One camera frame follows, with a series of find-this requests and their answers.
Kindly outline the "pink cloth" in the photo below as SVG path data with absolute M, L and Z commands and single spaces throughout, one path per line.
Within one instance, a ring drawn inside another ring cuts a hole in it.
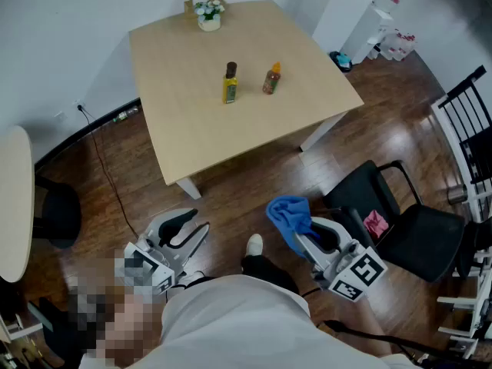
M 363 220 L 363 225 L 374 240 L 381 238 L 389 229 L 389 224 L 376 210 L 371 211 Z

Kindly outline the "round wooden side table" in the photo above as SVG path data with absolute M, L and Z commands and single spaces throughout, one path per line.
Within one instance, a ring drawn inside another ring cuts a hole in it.
M 27 267 L 34 223 L 32 145 L 20 126 L 0 135 L 0 278 L 19 281 Z

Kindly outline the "black office chair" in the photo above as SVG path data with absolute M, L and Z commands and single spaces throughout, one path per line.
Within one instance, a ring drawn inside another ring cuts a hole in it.
M 35 176 L 35 186 L 47 191 L 42 202 L 42 216 L 34 217 L 32 237 L 48 240 L 60 249 L 70 248 L 81 230 L 81 205 L 74 188 Z

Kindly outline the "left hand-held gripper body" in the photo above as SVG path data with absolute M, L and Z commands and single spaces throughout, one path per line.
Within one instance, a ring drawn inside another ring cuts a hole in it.
M 176 284 L 189 259 L 189 238 L 180 244 L 161 239 L 157 232 L 147 232 L 138 241 L 128 243 L 123 251 L 122 282 L 135 294 L 161 295 Z

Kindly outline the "person's right forearm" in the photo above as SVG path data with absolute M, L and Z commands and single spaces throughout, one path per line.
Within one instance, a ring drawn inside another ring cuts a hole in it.
M 352 303 L 343 322 L 351 329 L 367 334 L 384 335 L 367 298 Z M 391 346 L 385 341 L 355 337 L 353 345 L 364 353 L 375 357 L 386 357 L 392 354 Z

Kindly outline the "white table leg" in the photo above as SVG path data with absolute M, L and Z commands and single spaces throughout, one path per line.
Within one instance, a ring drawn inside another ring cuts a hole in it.
M 300 149 L 305 152 L 312 147 L 317 141 L 319 141 L 327 132 L 329 132 L 344 116 L 346 112 L 342 112 L 338 115 L 323 121 L 301 144 Z
M 201 193 L 191 178 L 182 178 L 176 181 L 176 184 L 194 200 L 201 198 Z

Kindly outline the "blue cloth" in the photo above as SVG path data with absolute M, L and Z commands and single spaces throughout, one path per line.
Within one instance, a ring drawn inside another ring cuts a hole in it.
M 276 197 L 268 204 L 266 215 L 280 231 L 289 248 L 301 258 L 304 258 L 304 255 L 297 246 L 294 235 L 309 234 L 315 238 L 320 237 L 311 229 L 309 201 L 304 197 L 290 195 Z

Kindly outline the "metal cup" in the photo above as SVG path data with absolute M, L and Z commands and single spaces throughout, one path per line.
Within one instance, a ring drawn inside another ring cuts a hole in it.
M 464 203 L 467 199 L 468 191 L 465 184 L 457 184 L 447 189 L 447 201 L 450 205 Z

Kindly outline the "white pot of flowers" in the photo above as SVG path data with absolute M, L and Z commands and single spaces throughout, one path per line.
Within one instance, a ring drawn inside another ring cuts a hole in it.
M 204 32 L 213 32 L 221 27 L 221 14 L 224 11 L 225 7 L 220 0 L 202 0 L 194 5 L 198 26 Z

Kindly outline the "dark trash bin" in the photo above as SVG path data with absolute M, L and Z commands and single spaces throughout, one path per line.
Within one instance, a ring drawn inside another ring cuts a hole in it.
M 343 53 L 340 52 L 330 52 L 329 56 L 333 63 L 343 72 L 348 73 L 351 71 L 353 64 L 351 59 Z

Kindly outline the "brown bottle with orange cap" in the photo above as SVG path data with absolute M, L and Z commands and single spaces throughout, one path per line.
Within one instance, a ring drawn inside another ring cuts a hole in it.
M 262 91 L 266 95 L 273 95 L 280 78 L 281 78 L 281 63 L 277 61 L 267 72 L 262 87 Z

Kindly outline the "yellow bottle with black cap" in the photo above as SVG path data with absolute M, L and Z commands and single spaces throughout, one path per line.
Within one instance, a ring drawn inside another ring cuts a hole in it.
M 237 63 L 230 61 L 227 63 L 226 72 L 223 77 L 222 101 L 224 104 L 235 102 L 238 79 L 236 77 Z

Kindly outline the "wooden holder box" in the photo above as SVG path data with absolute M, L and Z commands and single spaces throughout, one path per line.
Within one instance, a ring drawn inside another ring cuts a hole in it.
M 218 0 L 223 6 L 227 5 L 227 2 L 225 0 Z M 192 0 L 185 0 L 184 1 L 184 12 L 187 14 L 193 14 L 194 13 L 194 4 Z

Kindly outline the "white metal rack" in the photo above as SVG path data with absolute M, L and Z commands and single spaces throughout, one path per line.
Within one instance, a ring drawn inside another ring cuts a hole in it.
M 432 105 L 432 109 L 457 162 L 461 184 L 467 186 L 468 199 L 460 205 L 470 212 L 470 221 L 465 227 L 464 253 L 458 255 L 453 276 L 473 278 L 477 292 L 472 298 L 438 298 L 440 303 L 450 304 L 454 310 L 467 311 L 471 316 L 470 325 L 464 330 L 440 327 L 439 331 L 450 334 L 455 341 L 492 341 L 492 182 L 471 182 L 457 136 L 448 119 L 438 111 L 438 105 L 445 97 Z

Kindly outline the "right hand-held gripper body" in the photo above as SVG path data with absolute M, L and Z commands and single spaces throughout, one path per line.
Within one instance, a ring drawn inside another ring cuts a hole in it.
M 314 256 L 313 275 L 318 287 L 351 302 L 363 298 L 386 271 L 374 249 L 356 240 L 346 243 L 341 251 Z

